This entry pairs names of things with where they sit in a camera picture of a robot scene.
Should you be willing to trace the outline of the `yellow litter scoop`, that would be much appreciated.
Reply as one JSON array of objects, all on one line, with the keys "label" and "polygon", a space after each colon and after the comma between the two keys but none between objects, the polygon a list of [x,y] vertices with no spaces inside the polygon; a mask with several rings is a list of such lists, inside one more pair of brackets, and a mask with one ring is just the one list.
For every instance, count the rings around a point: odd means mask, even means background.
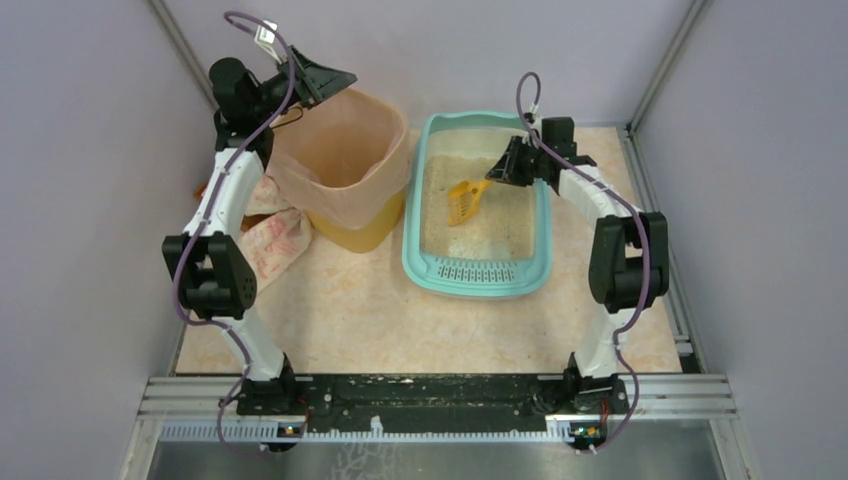
[{"label": "yellow litter scoop", "polygon": [[447,193],[449,227],[458,226],[470,220],[479,210],[481,197],[493,184],[492,180],[462,181]]}]

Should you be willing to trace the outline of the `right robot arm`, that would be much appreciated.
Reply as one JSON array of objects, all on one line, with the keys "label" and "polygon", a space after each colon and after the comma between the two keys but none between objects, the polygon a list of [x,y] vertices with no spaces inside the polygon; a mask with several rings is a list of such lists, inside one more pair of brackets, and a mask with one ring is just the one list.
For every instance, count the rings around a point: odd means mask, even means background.
[{"label": "right robot arm", "polygon": [[628,202],[592,157],[578,153],[571,118],[525,113],[520,119],[524,134],[510,139],[487,179],[521,187],[543,182],[593,228],[588,284],[598,308],[556,396],[577,411],[623,402],[624,337],[668,290],[667,221]]}]

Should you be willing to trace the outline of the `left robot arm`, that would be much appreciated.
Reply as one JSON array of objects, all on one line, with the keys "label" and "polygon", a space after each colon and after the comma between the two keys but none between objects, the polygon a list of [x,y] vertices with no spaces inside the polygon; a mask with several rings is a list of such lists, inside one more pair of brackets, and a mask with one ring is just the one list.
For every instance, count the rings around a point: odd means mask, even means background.
[{"label": "left robot arm", "polygon": [[190,326],[220,329],[243,360],[241,376],[221,402],[235,402],[242,415],[285,413],[302,396],[289,358],[267,336],[254,308],[258,281],[235,239],[271,159],[272,123],[292,107],[320,105],[357,80],[297,49],[277,70],[259,81],[237,58],[210,67],[218,104],[213,172],[192,219],[162,243],[178,316]]}]

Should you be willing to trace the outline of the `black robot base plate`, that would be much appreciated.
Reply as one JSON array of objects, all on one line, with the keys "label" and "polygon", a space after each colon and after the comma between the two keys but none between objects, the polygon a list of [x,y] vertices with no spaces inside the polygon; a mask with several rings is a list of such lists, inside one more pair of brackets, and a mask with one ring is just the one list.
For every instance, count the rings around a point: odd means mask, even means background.
[{"label": "black robot base plate", "polygon": [[247,380],[242,416],[302,416],[310,433],[542,432],[550,415],[608,418],[629,410],[624,382],[561,374],[316,374]]}]

